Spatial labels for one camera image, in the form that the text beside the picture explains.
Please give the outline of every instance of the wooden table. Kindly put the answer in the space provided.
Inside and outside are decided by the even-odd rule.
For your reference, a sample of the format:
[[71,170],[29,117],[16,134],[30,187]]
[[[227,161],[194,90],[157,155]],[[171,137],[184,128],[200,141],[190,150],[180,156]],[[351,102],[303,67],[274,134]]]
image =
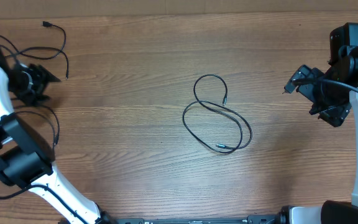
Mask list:
[[[2,20],[0,34],[21,49],[60,46],[61,33],[41,21]],[[40,63],[64,80],[47,90],[61,124],[57,164],[112,216],[244,217],[277,213],[283,205],[350,201],[356,170],[353,115],[332,128],[308,114],[306,98],[282,92],[300,65],[328,68],[329,33],[358,22],[358,11],[49,21],[67,32],[70,78],[64,80],[62,56],[21,60]],[[254,131],[249,147],[228,156],[207,150],[181,120],[195,100],[195,80],[206,73],[224,78],[227,106]],[[213,78],[198,86],[203,100],[220,103],[223,94]],[[51,139],[46,123],[25,119]],[[232,121],[200,106],[187,121],[210,144],[239,140]],[[13,190],[0,183],[0,194]],[[0,201],[0,223],[60,218],[31,193]]]

